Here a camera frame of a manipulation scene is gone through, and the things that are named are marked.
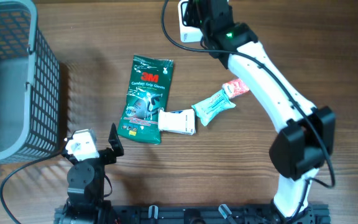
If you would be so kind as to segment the green 3M gloves packet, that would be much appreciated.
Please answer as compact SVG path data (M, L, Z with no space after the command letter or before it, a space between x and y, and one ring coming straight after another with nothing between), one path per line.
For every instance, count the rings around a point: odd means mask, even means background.
M134 55L118 135L137 142L161 143L158 112L167 107L173 68L173 60Z

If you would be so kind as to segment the white blue packet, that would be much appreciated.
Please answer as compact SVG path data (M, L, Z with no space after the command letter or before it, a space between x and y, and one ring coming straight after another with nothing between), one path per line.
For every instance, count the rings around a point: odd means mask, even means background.
M180 111L158 111L158 130L171 133L194 135L195 128L195 111L194 109Z

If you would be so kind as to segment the red white small packet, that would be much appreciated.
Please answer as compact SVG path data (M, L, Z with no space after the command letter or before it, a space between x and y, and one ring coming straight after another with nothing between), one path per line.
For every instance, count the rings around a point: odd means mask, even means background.
M249 87L240 78L224 83L222 89L229 99L233 99L249 91Z

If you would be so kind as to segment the light blue tissue packet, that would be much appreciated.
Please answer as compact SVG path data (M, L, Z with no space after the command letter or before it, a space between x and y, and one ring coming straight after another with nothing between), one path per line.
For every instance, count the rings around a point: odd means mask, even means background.
M235 107L236 104L230 101L224 90L219 90L209 98L192 106L203 126L207 126L220 112Z

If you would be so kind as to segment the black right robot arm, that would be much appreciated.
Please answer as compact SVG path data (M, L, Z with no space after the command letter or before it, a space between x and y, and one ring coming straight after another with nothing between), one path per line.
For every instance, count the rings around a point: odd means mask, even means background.
M333 153L335 114L318 109L301 95L267 56L255 32L235 22L227 1L185 1L178 14L183 27L200 35L182 35L182 42L201 43L200 50L218 59L254 94L277 132L269 156L280 174L273 204L287 222L300 219L308 207L308 193L319 168L327 165L334 187Z

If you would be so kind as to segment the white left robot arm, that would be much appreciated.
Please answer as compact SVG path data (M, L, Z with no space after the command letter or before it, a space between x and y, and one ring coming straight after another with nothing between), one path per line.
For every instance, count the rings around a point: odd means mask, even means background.
M65 138L62 156L73 166L67 173L68 198L55 209L54 224L107 224L120 223L111 201L104 192L104 184L111 184L105 166L117 162L124 155L116 125L111 125L108 137L110 147L96 148L96 135L92 129L75 131Z

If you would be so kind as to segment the white barcode scanner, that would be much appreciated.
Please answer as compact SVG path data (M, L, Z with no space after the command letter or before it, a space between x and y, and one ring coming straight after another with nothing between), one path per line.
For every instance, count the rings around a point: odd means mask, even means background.
M180 40L183 43L199 42L202 38L202 32L199 28L186 26L184 21L185 9L188 1L181 0L178 3L178 18L180 26Z

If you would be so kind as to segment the grey plastic basket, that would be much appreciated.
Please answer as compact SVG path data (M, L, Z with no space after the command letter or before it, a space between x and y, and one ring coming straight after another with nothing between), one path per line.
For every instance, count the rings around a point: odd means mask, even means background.
M0 0L0 164L58 151L60 64L35 4Z

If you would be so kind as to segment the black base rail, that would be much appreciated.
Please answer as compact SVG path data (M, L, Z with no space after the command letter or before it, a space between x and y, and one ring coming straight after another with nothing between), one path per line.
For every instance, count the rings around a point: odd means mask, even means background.
M285 223L269 204L241 207L149 207L117 206L110 214L75 212L72 208L55 210L54 223Z

